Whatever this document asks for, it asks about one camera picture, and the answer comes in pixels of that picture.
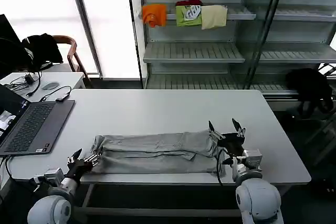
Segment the laptop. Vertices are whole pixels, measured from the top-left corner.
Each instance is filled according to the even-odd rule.
[[[29,102],[0,84],[0,156],[49,153],[74,104]]]

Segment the laptop screen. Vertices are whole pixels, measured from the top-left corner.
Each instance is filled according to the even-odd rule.
[[[0,84],[0,144],[29,104],[29,101]]]

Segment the black bag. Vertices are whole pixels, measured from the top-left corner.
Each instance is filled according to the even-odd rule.
[[[39,71],[46,61],[63,63],[55,39],[49,34],[32,35],[22,40],[22,45],[33,53],[33,65]]]
[[[286,75],[286,83],[289,89],[295,89],[299,94],[298,112],[303,118],[309,118],[318,107],[322,113],[328,113],[333,109],[331,99],[332,89],[327,78],[319,71],[311,68],[296,69]],[[303,114],[303,106],[309,102],[308,109]]]

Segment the small white table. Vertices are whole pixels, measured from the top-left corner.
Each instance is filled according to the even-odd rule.
[[[28,180],[57,167],[67,172],[67,157],[80,148],[83,156],[90,150],[96,135],[196,132],[207,129],[208,120],[216,130],[227,133],[235,131],[232,124],[235,118],[247,129],[243,147],[257,148],[263,155],[261,168],[265,180],[286,187],[311,180],[259,91],[76,89],[69,99],[76,103],[52,152],[15,157],[9,163],[14,178]],[[7,174],[4,175],[4,180],[8,179]],[[82,182],[91,185],[218,185],[217,178],[206,173],[85,175]],[[226,168],[222,182],[234,185],[230,167]]]
[[[11,73],[2,80],[0,80],[0,84],[10,84],[11,81],[19,78],[18,80],[14,81],[16,82],[23,82],[25,79],[23,78],[26,73],[24,72],[16,72],[16,73]],[[38,79],[38,74],[32,74],[34,80]],[[82,72],[43,72],[42,77],[41,77],[41,84],[38,90],[31,96],[27,97],[26,94],[35,90],[35,88],[38,85],[38,80],[35,81],[29,88],[23,89],[20,91],[17,91],[16,93],[24,97],[30,102],[38,102],[43,96],[46,94],[49,94],[53,92],[54,90],[62,87],[62,86],[70,86],[72,89],[79,89],[85,88],[85,85],[83,83],[83,78],[84,74]],[[59,86],[55,89],[52,90],[43,90],[42,87],[47,85],[48,83],[51,82],[58,82]],[[53,101],[60,97],[62,94],[67,93],[69,91],[69,88],[63,88],[51,96],[48,97],[47,101]]]

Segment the chair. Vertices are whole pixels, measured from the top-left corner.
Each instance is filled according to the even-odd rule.
[[[85,71],[85,68],[82,64],[82,62],[80,61],[77,53],[76,53],[76,48],[77,48],[77,43],[74,39],[68,37],[68,36],[64,36],[64,35],[53,35],[53,38],[55,39],[57,44],[68,44],[70,45],[70,49],[68,52],[68,61],[69,61],[69,65],[70,68],[73,72],[83,72],[85,78],[87,79],[88,84],[91,86],[91,88],[93,88],[92,82],[88,76],[88,73]],[[73,62],[73,57],[75,58],[78,66],[76,66]]]

